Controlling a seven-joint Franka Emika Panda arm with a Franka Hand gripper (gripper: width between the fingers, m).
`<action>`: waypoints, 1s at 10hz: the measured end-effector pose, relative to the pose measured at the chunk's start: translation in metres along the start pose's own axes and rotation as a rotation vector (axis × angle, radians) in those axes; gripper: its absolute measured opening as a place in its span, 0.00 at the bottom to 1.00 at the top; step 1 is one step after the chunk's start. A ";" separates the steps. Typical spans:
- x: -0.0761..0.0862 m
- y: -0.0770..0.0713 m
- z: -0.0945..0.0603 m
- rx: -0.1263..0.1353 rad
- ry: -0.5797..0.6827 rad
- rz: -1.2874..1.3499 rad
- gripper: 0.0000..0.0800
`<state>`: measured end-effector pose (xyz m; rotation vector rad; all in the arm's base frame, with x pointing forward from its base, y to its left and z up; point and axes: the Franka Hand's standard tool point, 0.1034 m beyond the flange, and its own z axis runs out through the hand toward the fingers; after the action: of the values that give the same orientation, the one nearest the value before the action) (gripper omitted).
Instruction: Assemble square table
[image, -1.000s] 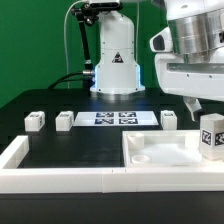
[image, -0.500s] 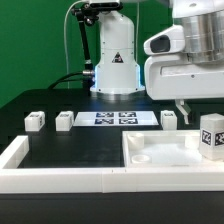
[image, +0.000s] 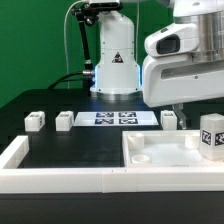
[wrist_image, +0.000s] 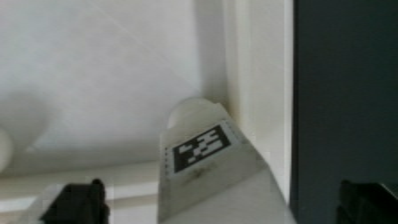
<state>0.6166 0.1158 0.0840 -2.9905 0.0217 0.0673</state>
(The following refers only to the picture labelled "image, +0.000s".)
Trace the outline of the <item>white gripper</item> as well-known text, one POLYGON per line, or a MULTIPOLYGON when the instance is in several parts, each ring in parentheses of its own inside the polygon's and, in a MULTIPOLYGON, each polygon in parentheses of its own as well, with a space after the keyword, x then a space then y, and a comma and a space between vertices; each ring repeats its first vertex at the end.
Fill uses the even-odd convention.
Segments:
POLYGON ((183 130, 183 105, 224 97, 224 60, 193 63, 187 54, 153 58, 143 62, 143 99, 149 107, 173 105, 183 130))

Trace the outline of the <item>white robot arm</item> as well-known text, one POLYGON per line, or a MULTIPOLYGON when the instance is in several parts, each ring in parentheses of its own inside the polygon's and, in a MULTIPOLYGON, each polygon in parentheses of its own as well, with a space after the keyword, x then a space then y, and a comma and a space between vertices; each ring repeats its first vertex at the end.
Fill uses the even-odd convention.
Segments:
POLYGON ((122 0, 81 0, 72 8, 80 27, 100 23, 100 61, 85 65, 95 75, 90 91, 106 99, 140 92, 149 107, 224 97, 224 0, 157 0, 173 9, 173 23, 149 35, 139 65, 134 58, 134 24, 119 13, 122 0))

